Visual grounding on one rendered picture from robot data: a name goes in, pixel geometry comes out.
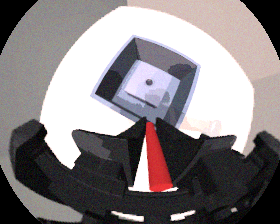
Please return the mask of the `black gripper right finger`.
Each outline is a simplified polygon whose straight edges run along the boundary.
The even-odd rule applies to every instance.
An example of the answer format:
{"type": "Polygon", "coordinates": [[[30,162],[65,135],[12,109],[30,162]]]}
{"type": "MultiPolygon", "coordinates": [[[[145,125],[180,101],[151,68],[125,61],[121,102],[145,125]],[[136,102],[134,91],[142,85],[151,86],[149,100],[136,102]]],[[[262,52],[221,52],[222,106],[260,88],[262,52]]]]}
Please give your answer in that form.
{"type": "Polygon", "coordinates": [[[187,175],[189,169],[193,168],[200,156],[233,148],[237,137],[237,135],[230,133],[226,136],[193,139],[193,137],[181,132],[180,129],[172,127],[161,117],[156,117],[156,132],[157,139],[161,144],[161,151],[164,152],[169,176],[172,179],[172,188],[177,188],[177,181],[187,175]]]}

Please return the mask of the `red peg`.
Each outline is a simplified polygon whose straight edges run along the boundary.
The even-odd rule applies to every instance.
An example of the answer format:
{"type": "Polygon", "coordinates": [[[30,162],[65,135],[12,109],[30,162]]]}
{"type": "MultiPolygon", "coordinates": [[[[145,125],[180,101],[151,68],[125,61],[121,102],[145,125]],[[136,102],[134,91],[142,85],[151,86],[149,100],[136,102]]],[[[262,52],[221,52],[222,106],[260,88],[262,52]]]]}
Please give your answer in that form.
{"type": "Polygon", "coordinates": [[[169,176],[167,163],[165,163],[164,152],[161,151],[161,144],[157,139],[157,132],[152,121],[147,121],[145,125],[145,144],[147,144],[147,165],[148,165],[148,185],[151,192],[164,192],[171,189],[172,179],[169,176]]]}

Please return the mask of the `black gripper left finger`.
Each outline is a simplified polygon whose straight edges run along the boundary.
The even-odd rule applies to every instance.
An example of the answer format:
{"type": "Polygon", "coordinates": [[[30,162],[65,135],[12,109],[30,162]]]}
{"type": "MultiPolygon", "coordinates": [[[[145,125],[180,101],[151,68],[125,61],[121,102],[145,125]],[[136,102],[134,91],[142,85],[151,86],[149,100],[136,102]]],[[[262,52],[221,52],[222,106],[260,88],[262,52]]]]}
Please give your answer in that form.
{"type": "Polygon", "coordinates": [[[147,125],[147,117],[135,121],[132,127],[125,129],[119,135],[103,135],[103,133],[84,131],[84,129],[75,129],[71,135],[80,153],[88,153],[88,155],[101,157],[104,160],[119,161],[123,164],[127,184],[133,188],[137,171],[139,171],[137,167],[139,167],[141,151],[143,151],[145,125],[147,125]]]}

